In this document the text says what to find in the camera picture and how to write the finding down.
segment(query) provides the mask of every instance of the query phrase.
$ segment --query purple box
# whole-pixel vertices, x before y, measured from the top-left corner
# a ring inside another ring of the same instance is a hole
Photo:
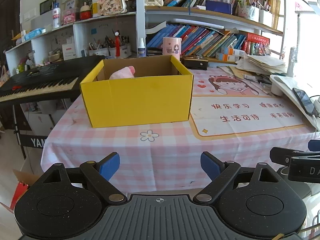
[[[207,11],[220,12],[226,14],[232,14],[232,7],[230,3],[217,2],[217,1],[205,1],[205,9]]]

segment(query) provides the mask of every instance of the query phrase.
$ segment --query red tassel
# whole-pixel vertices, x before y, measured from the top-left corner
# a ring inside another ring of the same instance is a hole
[[[116,32],[116,33],[115,33],[115,35],[116,35],[116,42],[115,42],[115,44],[116,44],[116,57],[120,57],[120,41],[119,41],[119,33],[118,33],[118,32]]]

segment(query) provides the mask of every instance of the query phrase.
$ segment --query metal bolt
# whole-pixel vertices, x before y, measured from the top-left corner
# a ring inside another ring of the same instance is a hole
[[[196,198],[201,202],[208,202],[212,200],[212,197],[208,194],[199,194]]]
[[[113,202],[119,202],[119,201],[124,200],[124,196],[121,195],[121,194],[112,194],[112,195],[109,197],[109,200],[111,200],[111,201],[113,201]]]

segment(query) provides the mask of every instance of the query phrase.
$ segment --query smartphone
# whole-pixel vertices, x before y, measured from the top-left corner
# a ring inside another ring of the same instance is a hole
[[[298,101],[300,102],[302,108],[307,113],[307,115],[314,115],[315,117],[319,117],[318,111],[316,110],[315,106],[313,105],[305,91],[297,88],[293,88],[292,91],[296,95]]]

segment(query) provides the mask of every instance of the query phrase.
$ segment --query pink plush toy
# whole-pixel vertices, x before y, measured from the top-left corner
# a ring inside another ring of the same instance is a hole
[[[133,78],[136,70],[133,66],[124,67],[114,72],[109,79]]]

